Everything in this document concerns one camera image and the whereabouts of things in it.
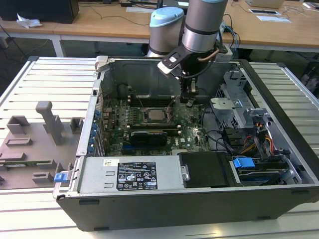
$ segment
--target motherboard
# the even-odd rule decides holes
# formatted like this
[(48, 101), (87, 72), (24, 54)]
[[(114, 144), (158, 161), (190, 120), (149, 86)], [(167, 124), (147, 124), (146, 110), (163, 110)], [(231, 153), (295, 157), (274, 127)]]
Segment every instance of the motherboard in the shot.
[(188, 107), (178, 97), (105, 99), (104, 102), (106, 156), (210, 151), (200, 123), (203, 105)]

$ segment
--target paper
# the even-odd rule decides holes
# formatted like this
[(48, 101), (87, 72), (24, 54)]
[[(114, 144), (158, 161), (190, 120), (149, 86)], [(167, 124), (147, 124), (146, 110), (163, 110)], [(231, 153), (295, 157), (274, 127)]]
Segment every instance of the paper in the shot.
[(42, 26), (42, 24), (40, 23), (40, 20), (38, 19), (26, 19), (22, 16), (19, 16), (19, 14), (17, 14), (18, 16), (18, 20), (16, 21), (16, 23), (18, 23), (20, 26), (23, 26), (25, 28), (30, 28), (30, 27), (36, 27), (36, 26)]
[(178, 2), (178, 5), (180, 5), (180, 6), (188, 6), (188, 4), (189, 4), (189, 3), (184, 2), (184, 1), (179, 1), (179, 2)]
[(307, 3), (303, 3), (306, 8), (311, 8)]
[(261, 21), (274, 21), (274, 22), (291, 22), (288, 19), (275, 17), (275, 16), (257, 16)]
[(142, 12), (142, 13), (152, 13), (155, 11), (155, 9), (146, 9), (141, 7), (135, 7), (135, 6), (128, 6), (126, 8), (127, 12)]

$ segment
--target gray floor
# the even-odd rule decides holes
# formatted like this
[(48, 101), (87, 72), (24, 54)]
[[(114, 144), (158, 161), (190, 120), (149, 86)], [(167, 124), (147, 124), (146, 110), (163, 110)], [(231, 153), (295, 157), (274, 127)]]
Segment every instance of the gray floor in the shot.
[[(24, 39), (16, 38), (16, 43), (23, 50), (28, 53), (34, 48), (43, 45), (46, 40), (42, 39)], [(93, 42), (88, 41), (63, 41), (62, 42), (66, 55), (68, 57), (96, 57)], [(125, 43), (110, 43), (100, 42), (100, 55), (110, 56), (142, 56), (140, 44), (127, 45)], [(250, 58), (255, 62), (265, 62), (265, 57), (269, 51), (254, 50)], [(32, 51), (29, 55), (35, 56), (55, 56), (53, 45), (51, 41), (40, 48)], [(313, 53), (302, 53), (303, 56), (312, 57)], [(289, 69), (300, 77), (305, 70), (307, 64), (310, 62), (309, 58), (304, 58), (297, 53), (277, 51), (271, 58), (272, 62), (283, 62)], [(0, 94), (7, 88), (15, 75), (19, 72), (26, 59), (22, 59), (22, 53), (18, 50), (15, 44), (11, 41), (8, 49), (0, 49)]]

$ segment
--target computer case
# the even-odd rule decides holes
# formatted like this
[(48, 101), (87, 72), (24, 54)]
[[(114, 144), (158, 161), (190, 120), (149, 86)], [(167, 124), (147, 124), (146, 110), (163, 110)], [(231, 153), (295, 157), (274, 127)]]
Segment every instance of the computer case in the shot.
[(11, 21), (17, 13), (28, 19), (72, 23), (79, 12), (78, 0), (0, 0), (0, 17)]

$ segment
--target chip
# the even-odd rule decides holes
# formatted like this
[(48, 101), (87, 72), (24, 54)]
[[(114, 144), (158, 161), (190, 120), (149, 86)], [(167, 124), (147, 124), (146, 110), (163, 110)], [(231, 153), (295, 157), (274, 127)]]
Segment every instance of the chip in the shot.
[(166, 112), (164, 110), (148, 110), (148, 122), (166, 122)]

